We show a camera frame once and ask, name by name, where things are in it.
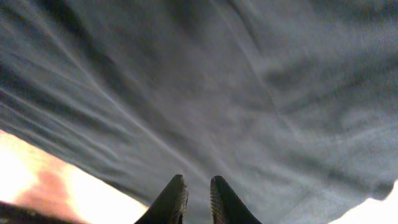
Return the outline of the dark green t-shirt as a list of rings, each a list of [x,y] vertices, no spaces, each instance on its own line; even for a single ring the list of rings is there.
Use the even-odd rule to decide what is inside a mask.
[[[222,175],[263,223],[328,223],[397,179],[397,2],[1,2],[1,129],[190,223]]]

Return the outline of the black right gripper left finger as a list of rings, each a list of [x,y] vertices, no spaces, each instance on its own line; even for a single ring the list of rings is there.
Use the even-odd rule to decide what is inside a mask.
[[[184,224],[187,202],[187,186],[183,175],[177,174],[135,224]]]

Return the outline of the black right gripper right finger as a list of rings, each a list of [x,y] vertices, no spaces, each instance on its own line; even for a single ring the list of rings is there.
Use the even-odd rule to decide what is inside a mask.
[[[220,175],[211,179],[210,204],[213,224],[262,224]]]

